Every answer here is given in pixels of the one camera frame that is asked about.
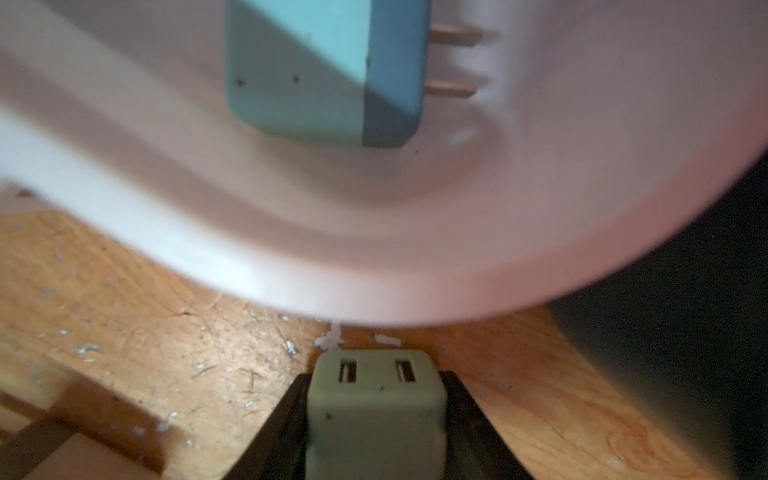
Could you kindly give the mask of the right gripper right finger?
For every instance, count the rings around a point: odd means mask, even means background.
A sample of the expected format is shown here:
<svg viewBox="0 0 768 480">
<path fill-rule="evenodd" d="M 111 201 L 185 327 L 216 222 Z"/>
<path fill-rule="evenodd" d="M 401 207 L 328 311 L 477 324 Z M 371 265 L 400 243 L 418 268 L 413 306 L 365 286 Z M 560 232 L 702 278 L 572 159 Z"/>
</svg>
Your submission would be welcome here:
<svg viewBox="0 0 768 480">
<path fill-rule="evenodd" d="M 452 371 L 440 371 L 447 393 L 444 479 L 533 480 Z"/>
</svg>

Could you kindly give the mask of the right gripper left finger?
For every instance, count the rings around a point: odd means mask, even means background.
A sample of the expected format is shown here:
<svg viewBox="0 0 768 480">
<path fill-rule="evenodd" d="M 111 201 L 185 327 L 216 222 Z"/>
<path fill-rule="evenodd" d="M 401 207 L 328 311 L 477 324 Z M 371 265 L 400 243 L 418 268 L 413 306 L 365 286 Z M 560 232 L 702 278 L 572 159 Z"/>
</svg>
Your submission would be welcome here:
<svg viewBox="0 0 768 480">
<path fill-rule="evenodd" d="M 225 480 L 306 477 L 307 398 L 312 375 L 297 375 Z"/>
</svg>

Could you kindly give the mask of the green plug top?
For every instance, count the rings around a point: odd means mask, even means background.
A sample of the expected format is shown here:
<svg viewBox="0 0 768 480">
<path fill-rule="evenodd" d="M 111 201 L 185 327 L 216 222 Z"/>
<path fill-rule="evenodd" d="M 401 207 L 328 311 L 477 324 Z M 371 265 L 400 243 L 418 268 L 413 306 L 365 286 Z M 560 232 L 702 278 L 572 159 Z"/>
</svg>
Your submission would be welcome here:
<svg viewBox="0 0 768 480">
<path fill-rule="evenodd" d="M 447 391 L 420 350 L 333 350 L 307 396 L 308 479 L 441 479 Z"/>
</svg>

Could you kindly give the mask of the blue plug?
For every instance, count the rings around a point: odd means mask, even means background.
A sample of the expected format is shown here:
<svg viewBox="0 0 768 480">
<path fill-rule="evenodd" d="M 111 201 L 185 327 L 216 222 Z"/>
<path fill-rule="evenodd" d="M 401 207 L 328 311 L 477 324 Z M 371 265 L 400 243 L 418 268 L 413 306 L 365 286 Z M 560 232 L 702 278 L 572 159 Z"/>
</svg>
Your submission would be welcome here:
<svg viewBox="0 0 768 480">
<path fill-rule="evenodd" d="M 427 95 L 472 84 L 429 80 L 432 44 L 472 47 L 472 26 L 434 24 L 429 1 L 229 1 L 226 99 L 256 130 L 296 140 L 399 148 Z"/>
</svg>

